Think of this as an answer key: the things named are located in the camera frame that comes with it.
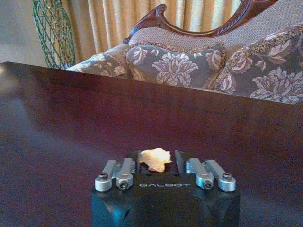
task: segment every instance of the wall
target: wall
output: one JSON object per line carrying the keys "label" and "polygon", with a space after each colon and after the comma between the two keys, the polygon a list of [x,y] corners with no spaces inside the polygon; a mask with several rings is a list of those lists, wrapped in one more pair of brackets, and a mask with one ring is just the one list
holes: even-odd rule
{"label": "wall", "polygon": [[0,0],[0,62],[46,66],[31,0]]}

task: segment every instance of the printed logo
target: printed logo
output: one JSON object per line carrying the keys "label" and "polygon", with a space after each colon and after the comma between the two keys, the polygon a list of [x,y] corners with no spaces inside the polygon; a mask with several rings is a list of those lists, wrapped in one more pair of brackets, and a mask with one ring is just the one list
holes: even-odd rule
{"label": "printed logo", "polygon": [[141,183],[139,184],[140,187],[188,187],[189,183],[166,183],[166,184],[148,184],[148,183]]}

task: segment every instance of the food piece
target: food piece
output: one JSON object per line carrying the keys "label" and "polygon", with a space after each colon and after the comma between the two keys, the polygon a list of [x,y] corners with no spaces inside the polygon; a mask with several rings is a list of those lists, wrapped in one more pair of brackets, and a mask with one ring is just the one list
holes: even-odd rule
{"label": "food piece", "polygon": [[148,165],[148,170],[163,173],[165,163],[170,163],[170,152],[162,148],[154,150],[144,150],[140,153],[140,163],[144,162]]}

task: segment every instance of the metal gripper jaw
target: metal gripper jaw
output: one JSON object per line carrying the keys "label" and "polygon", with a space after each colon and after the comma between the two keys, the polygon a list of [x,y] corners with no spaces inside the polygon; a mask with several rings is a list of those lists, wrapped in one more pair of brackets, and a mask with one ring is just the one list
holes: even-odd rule
{"label": "metal gripper jaw", "polygon": [[[149,173],[146,165],[141,164],[139,159],[140,151],[125,158],[122,165],[116,160],[109,160],[102,173],[95,179],[95,189],[99,192],[110,190],[112,179],[116,179],[116,187],[120,190],[130,188],[134,184],[133,174]],[[204,190],[214,188],[214,179],[217,180],[218,187],[224,192],[236,190],[236,180],[230,173],[225,172],[215,160],[204,160],[201,163],[198,158],[189,157],[181,151],[175,151],[175,155],[171,155],[171,159],[172,163],[166,165],[166,173],[195,174],[196,185]]]}
{"label": "metal gripper jaw", "polygon": [[120,190],[126,190],[134,183],[133,173],[135,162],[132,158],[125,158],[122,166],[116,160],[108,160],[102,173],[95,179],[95,189],[106,192],[112,188],[112,179],[116,179],[116,186]]}
{"label": "metal gripper jaw", "polygon": [[210,190],[214,186],[214,178],[218,181],[218,187],[225,192],[236,190],[236,180],[230,173],[226,173],[215,160],[191,158],[186,161],[186,173],[196,174],[197,186]]}

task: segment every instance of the beige curtain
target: beige curtain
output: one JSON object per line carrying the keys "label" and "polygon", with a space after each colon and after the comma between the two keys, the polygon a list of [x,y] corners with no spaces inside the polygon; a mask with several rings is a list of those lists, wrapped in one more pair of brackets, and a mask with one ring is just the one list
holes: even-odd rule
{"label": "beige curtain", "polygon": [[166,19],[188,31],[207,31],[226,22],[240,0],[62,0],[69,14],[76,61],[122,43],[150,10],[166,4]]}

